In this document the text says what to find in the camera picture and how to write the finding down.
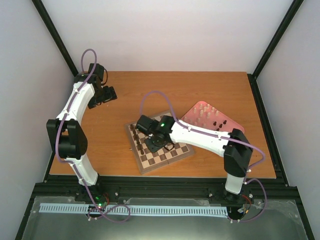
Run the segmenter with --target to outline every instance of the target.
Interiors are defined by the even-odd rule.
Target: wooden table
[[[266,161],[254,167],[249,177],[275,178],[262,125],[245,72],[109,72],[108,83],[117,100],[87,109],[82,128],[88,139],[87,155],[93,168],[102,176],[141,176],[124,125],[138,120],[143,96],[152,91],[164,92],[178,118],[196,102],[206,101],[244,127],[249,142],[266,153]],[[168,110],[162,96],[150,95],[143,114],[154,115]],[[226,177],[223,158],[194,147],[195,155],[150,171],[143,176]],[[251,164],[261,159],[254,151]],[[51,175],[74,175],[68,164],[54,159]]]

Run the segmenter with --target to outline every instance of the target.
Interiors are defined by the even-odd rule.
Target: purple cable
[[[83,81],[83,83],[82,83],[82,84],[79,86],[79,88],[77,89],[78,92],[80,92],[80,90],[81,90],[81,89],[83,88],[83,86],[87,83],[87,81],[89,80],[89,78],[92,76],[92,74],[93,74],[94,71],[95,71],[96,65],[97,65],[97,54],[96,54],[96,52],[95,52],[93,49],[88,48],[87,50],[85,50],[85,51],[83,52],[83,54],[82,54],[82,56],[81,56],[81,68],[82,68],[82,72],[83,72],[83,69],[84,69],[84,66],[83,66],[84,56],[85,56],[85,54],[86,54],[88,51],[91,51],[91,52],[93,52],[93,54],[94,54],[94,64],[93,64],[93,68],[92,68],[91,72],[89,73],[89,75],[86,77],[86,79]],[[67,108],[66,108],[66,111],[67,111],[67,112],[69,112],[69,110],[70,110],[70,108],[71,108],[71,106],[72,106],[72,103],[74,102],[76,96],[77,96],[77,93],[75,92],[75,93],[73,94],[71,100],[69,101],[69,104],[68,104]],[[130,216],[131,216],[131,210],[130,210],[130,208],[129,208],[128,206],[126,206],[126,205],[123,205],[123,204],[116,205],[116,206],[114,206],[113,208],[125,207],[125,208],[128,209],[128,216],[127,216],[127,218],[124,219],[124,220],[122,220],[122,221],[114,221],[114,220],[108,218],[108,217],[106,216],[106,214],[109,213],[110,211],[107,211],[107,212],[103,213],[103,212],[100,210],[100,208],[97,206],[94,198],[92,197],[92,195],[91,195],[91,193],[90,193],[90,190],[89,190],[89,188],[88,188],[88,185],[87,185],[86,181],[84,180],[84,178],[82,177],[82,175],[80,174],[77,166],[76,166],[72,161],[70,161],[70,160],[64,160],[64,161],[62,161],[61,157],[59,156],[59,140],[60,140],[60,134],[61,134],[62,127],[63,127],[63,124],[64,124],[67,116],[68,116],[68,113],[65,113],[65,114],[63,115],[62,120],[61,120],[61,122],[60,122],[60,125],[59,125],[59,127],[58,127],[57,134],[56,134],[56,139],[55,139],[55,155],[56,155],[58,161],[59,161],[60,163],[62,163],[62,164],[68,163],[68,164],[71,164],[71,165],[73,166],[73,169],[74,169],[75,173],[77,174],[77,176],[79,177],[79,179],[82,180],[83,185],[84,185],[86,191],[88,192],[88,195],[89,195],[89,197],[90,197],[90,199],[91,199],[94,207],[95,207],[95,208],[98,210],[98,212],[101,214],[100,217],[104,217],[105,219],[109,220],[109,221],[112,222],[112,223],[124,223],[124,222],[127,221],[127,220],[130,218]]]
[[[187,127],[186,125],[183,125],[181,122],[178,121],[178,119],[177,119],[177,117],[176,117],[176,114],[175,114],[175,111],[174,111],[174,108],[173,108],[173,106],[172,106],[169,98],[168,98],[163,92],[161,92],[161,91],[157,91],[157,90],[155,90],[155,91],[150,91],[150,92],[148,92],[146,95],[144,95],[144,97],[143,97],[143,99],[142,99],[142,101],[141,101],[141,104],[140,104],[140,109],[139,109],[139,114],[140,114],[140,116],[142,115],[142,112],[143,112],[145,100],[146,100],[146,98],[147,98],[149,95],[151,95],[151,94],[160,94],[160,95],[162,95],[162,96],[164,97],[164,99],[166,100],[166,102],[168,103],[168,105],[169,105],[170,112],[171,112],[171,114],[172,114],[172,117],[173,117],[174,121],[175,121],[177,124],[179,124],[181,127],[185,128],[185,129],[188,129],[188,127]],[[191,131],[191,132],[198,133],[198,134],[203,134],[203,135],[206,135],[206,136],[214,137],[214,138],[218,138],[218,137],[219,137],[217,134],[212,134],[212,133],[200,131],[200,130],[193,129],[193,128],[191,128],[190,131]],[[249,147],[249,148],[255,149],[255,150],[257,150],[259,153],[261,153],[262,158],[261,158],[259,161],[251,164],[251,165],[248,167],[248,170],[250,170],[252,167],[254,167],[254,166],[262,163],[262,162],[266,159],[265,153],[264,153],[261,149],[259,149],[258,147],[256,147],[256,146],[253,146],[253,145],[251,145],[251,144],[249,144],[249,143],[246,143],[246,142],[244,142],[244,141],[240,141],[240,140],[233,139],[233,138],[229,138],[229,137],[225,137],[225,136],[221,136],[220,138],[221,138],[221,139],[224,139],[224,140],[228,140],[228,141],[234,142],[234,143],[237,143],[237,144],[242,144],[242,145],[247,146],[247,147]],[[247,179],[247,173],[246,173],[246,176],[244,177],[244,183],[246,182],[246,179]],[[267,194],[266,194],[266,190],[265,190],[264,186],[263,186],[262,183],[261,183],[258,179],[256,179],[256,178],[250,179],[249,181],[246,182],[246,184],[249,184],[249,183],[251,183],[252,181],[257,181],[257,182],[260,184],[260,186],[261,186],[261,188],[262,188],[262,191],[263,191],[263,194],[264,194],[265,204],[264,204],[264,207],[263,207],[262,211],[261,211],[257,216],[255,216],[255,217],[253,217],[253,218],[251,218],[251,219],[249,219],[249,220],[241,221],[242,223],[249,222],[249,221],[254,220],[254,219],[256,219],[257,217],[259,217],[259,216],[265,211],[266,206],[267,206]]]

